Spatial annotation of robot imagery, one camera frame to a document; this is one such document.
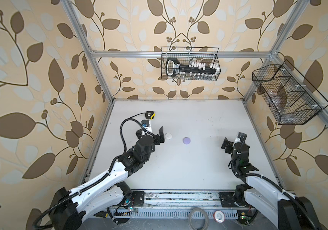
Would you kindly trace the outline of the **purple round earbud case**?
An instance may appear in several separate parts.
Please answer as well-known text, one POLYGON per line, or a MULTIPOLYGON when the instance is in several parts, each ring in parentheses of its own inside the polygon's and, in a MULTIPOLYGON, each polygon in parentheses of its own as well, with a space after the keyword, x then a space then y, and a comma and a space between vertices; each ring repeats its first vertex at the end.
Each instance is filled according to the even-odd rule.
POLYGON ((186 145, 188 145, 188 144, 191 143, 191 139, 189 137, 184 137, 183 138, 183 143, 186 144, 186 145))

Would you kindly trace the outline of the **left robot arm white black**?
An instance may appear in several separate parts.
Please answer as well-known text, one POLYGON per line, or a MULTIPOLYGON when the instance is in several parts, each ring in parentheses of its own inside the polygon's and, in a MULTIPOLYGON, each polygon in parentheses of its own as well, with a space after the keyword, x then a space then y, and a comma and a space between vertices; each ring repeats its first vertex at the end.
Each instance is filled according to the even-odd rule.
POLYGON ((125 119, 122 124, 128 121, 140 127, 136 144, 130 149, 124 148, 123 154, 116 156, 106 171, 88 182, 71 190, 64 187, 58 190, 50 207, 34 220, 32 229, 77 230, 95 214, 105 211, 111 215, 111 206, 130 201, 132 190, 125 180, 149 161, 155 147, 165 142, 165 136, 163 127, 155 135, 133 118, 125 119))

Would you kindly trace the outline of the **white round earbud case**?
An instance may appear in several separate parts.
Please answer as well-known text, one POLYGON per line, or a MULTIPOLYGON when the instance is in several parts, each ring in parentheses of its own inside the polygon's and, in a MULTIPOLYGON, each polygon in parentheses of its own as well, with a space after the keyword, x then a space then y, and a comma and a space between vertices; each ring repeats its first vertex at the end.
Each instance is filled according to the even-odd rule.
POLYGON ((164 135, 164 137, 165 137, 166 140, 171 140, 171 139, 173 138, 173 136, 172 136, 171 133, 166 133, 166 134, 164 135))

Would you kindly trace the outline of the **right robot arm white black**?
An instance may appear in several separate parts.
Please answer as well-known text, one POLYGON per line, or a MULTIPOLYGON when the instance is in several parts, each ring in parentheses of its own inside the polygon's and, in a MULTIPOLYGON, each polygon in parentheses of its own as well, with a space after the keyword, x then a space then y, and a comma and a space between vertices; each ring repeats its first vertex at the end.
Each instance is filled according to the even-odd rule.
POLYGON ((239 133, 234 142, 224 139, 221 148, 230 154, 228 168, 242 181, 232 196, 219 194, 222 206, 253 207, 279 230, 320 230, 322 226, 311 201, 283 189, 259 174, 249 160, 247 135, 239 133))

